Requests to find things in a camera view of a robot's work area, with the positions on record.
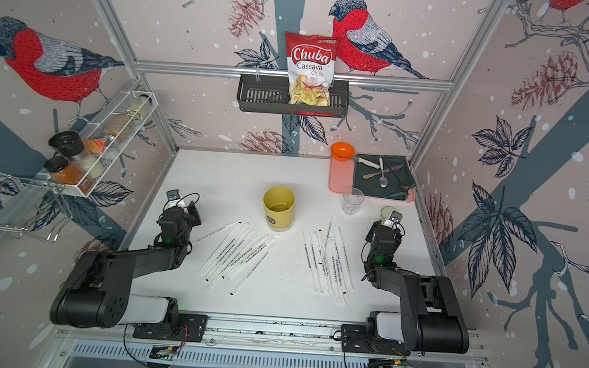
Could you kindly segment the fifteenth straw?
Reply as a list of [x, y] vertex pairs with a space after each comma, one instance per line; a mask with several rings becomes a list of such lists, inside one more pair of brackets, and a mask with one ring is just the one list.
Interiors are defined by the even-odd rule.
[[211, 236], [214, 236], [214, 235], [222, 232], [223, 230], [229, 230], [230, 228], [233, 228], [233, 227], [237, 226], [238, 224], [241, 224], [241, 221], [229, 222], [228, 224], [222, 226], [221, 228], [216, 229], [215, 231], [211, 231], [210, 233], [206, 234], [205, 236], [198, 238], [198, 240], [195, 240], [194, 243], [201, 242]]

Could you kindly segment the eleventh straw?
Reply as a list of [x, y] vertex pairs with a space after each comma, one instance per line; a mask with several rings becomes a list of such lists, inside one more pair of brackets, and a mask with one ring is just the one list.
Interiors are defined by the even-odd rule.
[[352, 278], [352, 275], [351, 275], [351, 268], [350, 268], [349, 256], [348, 256], [348, 253], [347, 253], [347, 248], [346, 248], [346, 245], [345, 245], [345, 240], [344, 240], [344, 236], [343, 236], [343, 233], [342, 232], [343, 231], [342, 231], [341, 227], [338, 227], [337, 235], [338, 235], [338, 238], [339, 238], [339, 244], [340, 244], [340, 246], [342, 248], [342, 251], [344, 253], [343, 254], [344, 255], [344, 265], [345, 265], [345, 270], [346, 270], [346, 274], [347, 274], [347, 278], [348, 278], [348, 280], [347, 280], [348, 281], [348, 286], [351, 288], [352, 291], [356, 291], [356, 288], [355, 288], [354, 283], [353, 283], [353, 278]]

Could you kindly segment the thirteenth straw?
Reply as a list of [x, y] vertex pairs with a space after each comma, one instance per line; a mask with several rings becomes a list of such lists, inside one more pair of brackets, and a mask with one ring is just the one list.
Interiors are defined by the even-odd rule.
[[327, 227], [327, 230], [325, 231], [325, 235], [323, 238], [323, 244], [322, 244], [322, 249], [321, 249], [321, 255], [322, 255], [322, 262], [326, 263], [326, 253], [327, 253], [327, 245], [329, 243], [330, 240], [330, 235], [332, 232], [332, 227], [333, 227], [333, 220], [335, 218], [335, 213], [331, 213], [330, 218], [329, 218], [329, 226]]

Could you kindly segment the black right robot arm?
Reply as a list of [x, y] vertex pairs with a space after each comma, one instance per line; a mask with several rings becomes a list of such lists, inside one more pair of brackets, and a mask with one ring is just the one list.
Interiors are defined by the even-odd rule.
[[369, 250], [363, 260], [363, 279], [399, 300], [404, 345], [411, 351], [465, 354], [469, 332], [451, 280], [423, 276], [393, 261], [402, 243], [398, 229], [375, 221], [366, 237]]

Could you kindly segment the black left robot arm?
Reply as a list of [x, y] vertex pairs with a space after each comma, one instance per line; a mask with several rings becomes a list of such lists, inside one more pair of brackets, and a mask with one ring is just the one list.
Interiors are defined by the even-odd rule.
[[132, 281], [179, 268], [193, 249], [192, 228], [201, 222], [195, 202], [174, 205], [159, 216], [161, 232], [148, 248], [81, 255], [53, 300], [50, 321], [74, 328], [115, 327], [128, 310]]

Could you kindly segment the fourteenth straw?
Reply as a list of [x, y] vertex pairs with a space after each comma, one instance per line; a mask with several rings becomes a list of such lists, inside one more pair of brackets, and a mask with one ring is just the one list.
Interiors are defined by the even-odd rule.
[[274, 241], [271, 244], [269, 244], [269, 246], [263, 251], [261, 256], [257, 260], [255, 260], [255, 262], [252, 264], [249, 270], [246, 271], [244, 275], [242, 275], [241, 280], [238, 281], [238, 283], [236, 284], [236, 286], [234, 286], [232, 291], [229, 292], [230, 296], [234, 297], [237, 295], [243, 284], [247, 282], [249, 278], [253, 275], [253, 273], [258, 270], [262, 262], [264, 262], [266, 257], [270, 254], [270, 252], [273, 251], [275, 246], [277, 246], [277, 241]]

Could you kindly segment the twelfth straw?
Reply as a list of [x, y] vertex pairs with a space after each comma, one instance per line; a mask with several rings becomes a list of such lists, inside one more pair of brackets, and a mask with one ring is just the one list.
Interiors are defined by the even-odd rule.
[[337, 271], [336, 271], [336, 265], [334, 264], [335, 262], [335, 254], [334, 254], [334, 248], [333, 248], [333, 244], [332, 244], [332, 239], [329, 240], [329, 243], [327, 245], [327, 253], [326, 253], [326, 264], [328, 266], [328, 274], [330, 277], [330, 283], [331, 283], [331, 288], [332, 288], [332, 295], [335, 298], [335, 301], [338, 305], [345, 305], [345, 300], [344, 300], [344, 296], [341, 296], [341, 291], [339, 288], [339, 281], [338, 281], [338, 275], [337, 275]]

